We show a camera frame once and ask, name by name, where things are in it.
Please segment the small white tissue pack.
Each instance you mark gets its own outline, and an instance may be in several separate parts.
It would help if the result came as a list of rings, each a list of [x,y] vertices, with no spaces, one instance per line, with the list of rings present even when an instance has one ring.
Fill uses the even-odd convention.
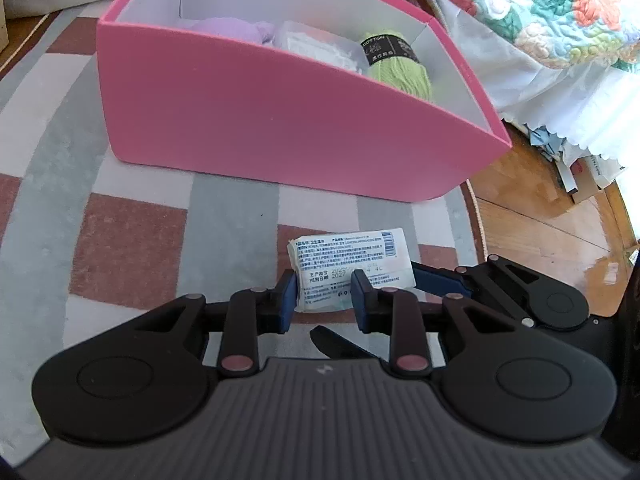
[[[337,312],[352,306],[352,272],[361,270],[376,288],[416,286],[404,230],[307,235],[288,243],[298,279],[296,310]]]

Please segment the green yarn ball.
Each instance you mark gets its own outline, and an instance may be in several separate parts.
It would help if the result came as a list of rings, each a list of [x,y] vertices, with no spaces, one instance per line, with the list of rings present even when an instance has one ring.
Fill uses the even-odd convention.
[[[400,32],[368,32],[360,40],[369,63],[367,75],[396,90],[423,101],[433,101],[433,89],[426,68]]]

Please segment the purple plush toy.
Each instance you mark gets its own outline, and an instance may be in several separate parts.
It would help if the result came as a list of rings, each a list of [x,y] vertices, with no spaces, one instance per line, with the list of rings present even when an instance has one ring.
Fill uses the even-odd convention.
[[[180,27],[189,32],[219,36],[248,44],[268,44],[276,31],[269,22],[250,23],[239,18],[206,18],[201,21],[184,21]]]

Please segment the papers under bed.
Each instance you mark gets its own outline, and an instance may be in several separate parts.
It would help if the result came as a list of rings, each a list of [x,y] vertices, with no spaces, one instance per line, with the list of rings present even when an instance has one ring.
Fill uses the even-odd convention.
[[[521,127],[529,144],[555,166],[560,185],[574,204],[579,204],[603,191],[624,171],[616,159],[605,159],[571,144],[551,133],[546,127]]]

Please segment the white bed skirt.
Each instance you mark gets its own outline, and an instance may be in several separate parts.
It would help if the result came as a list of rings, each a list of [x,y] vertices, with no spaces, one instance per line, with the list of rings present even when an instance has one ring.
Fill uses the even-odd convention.
[[[4,0],[11,18],[45,14],[98,0]],[[332,25],[340,32],[392,21],[392,0],[118,0],[148,23],[231,14],[238,18]],[[605,158],[628,164],[639,153],[639,71],[596,61],[548,68],[513,47],[449,0],[428,0],[499,115],[544,126]]]

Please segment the checkered grey rug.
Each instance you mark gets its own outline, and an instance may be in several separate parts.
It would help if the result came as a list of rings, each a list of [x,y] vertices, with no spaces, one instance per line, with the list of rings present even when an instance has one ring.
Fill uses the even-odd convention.
[[[404,230],[411,260],[480,261],[466,179],[406,203],[118,159],[108,138],[96,26],[115,0],[58,14],[1,81],[1,455],[47,442],[40,366],[178,297],[270,288],[288,243]]]

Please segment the pink cardboard box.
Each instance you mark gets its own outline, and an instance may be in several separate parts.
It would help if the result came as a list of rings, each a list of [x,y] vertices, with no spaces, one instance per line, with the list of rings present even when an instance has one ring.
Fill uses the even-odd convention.
[[[352,40],[399,32],[434,98],[188,29],[213,16],[294,21]],[[413,203],[511,148],[446,30],[405,0],[115,0],[96,26],[96,58],[112,150],[132,164]]]

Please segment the floral quilt bedspread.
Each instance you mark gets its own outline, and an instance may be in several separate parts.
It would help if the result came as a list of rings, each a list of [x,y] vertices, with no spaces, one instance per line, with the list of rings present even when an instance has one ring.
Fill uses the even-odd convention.
[[[449,0],[548,68],[639,70],[639,0]]]

